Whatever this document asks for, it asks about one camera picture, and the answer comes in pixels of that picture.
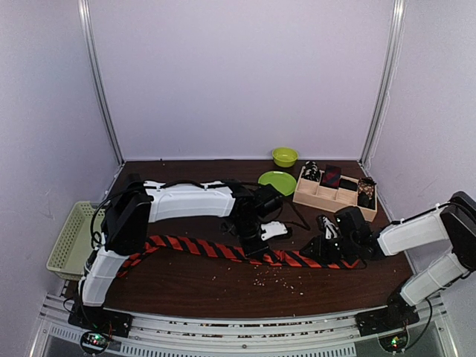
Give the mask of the red navy striped tie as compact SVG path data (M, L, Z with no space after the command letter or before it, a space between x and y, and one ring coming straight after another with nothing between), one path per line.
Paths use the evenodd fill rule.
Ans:
M168 235L156 235L146 238L146 242L119 268L116 277L122 278L161 249L180 251L200 257L219 258L230 260L235 263L248 263L254 266L274 266L291 268L330 268L330 269L355 269L360 263L360 259L340 260L336 263L325 263L322 259L312 259L293 250L273 250L266 254L263 260L248 259L240 247L224 245L204 239L194 239L189 237L176 237Z

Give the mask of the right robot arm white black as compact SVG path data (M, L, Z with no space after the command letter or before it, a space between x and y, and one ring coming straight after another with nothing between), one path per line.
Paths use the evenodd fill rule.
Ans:
M355 206L338 210L333 220L320 215L318 226L321 235L310 240L300 254L326 264L380 260L417 246L450 242L443 256L409 278L388 299L381 320L391 329L409 317L411 307L475 271L475 201L463 191L454 193L441 205L393 221L379 231L371 231Z

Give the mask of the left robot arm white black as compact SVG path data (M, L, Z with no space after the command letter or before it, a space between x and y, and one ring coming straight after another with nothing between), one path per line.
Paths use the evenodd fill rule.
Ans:
M141 181L133 176L126 189L103 203L105 216L92 231L94 249L79 284L78 318L91 330L102 329L107 315L100 309L120 267L145 246L148 226L165 219L213 216L227 219L247 258L260 260L271 250L268 241L288 234L282 222L263 220L282 206L270 184L237 180L198 183Z

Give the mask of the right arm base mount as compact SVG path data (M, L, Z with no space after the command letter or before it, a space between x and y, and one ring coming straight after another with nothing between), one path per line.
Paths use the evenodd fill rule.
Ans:
M409 305L400 295L392 295L387 306L355 316L361 336L379 334L419 322L415 305Z

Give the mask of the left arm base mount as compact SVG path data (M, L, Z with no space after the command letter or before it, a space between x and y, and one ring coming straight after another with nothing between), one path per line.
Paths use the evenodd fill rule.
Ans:
M93 332L127 338L132 326L132 319L132 315L128 313L116 312L103 307L84 306L79 298L75 298L68 323Z

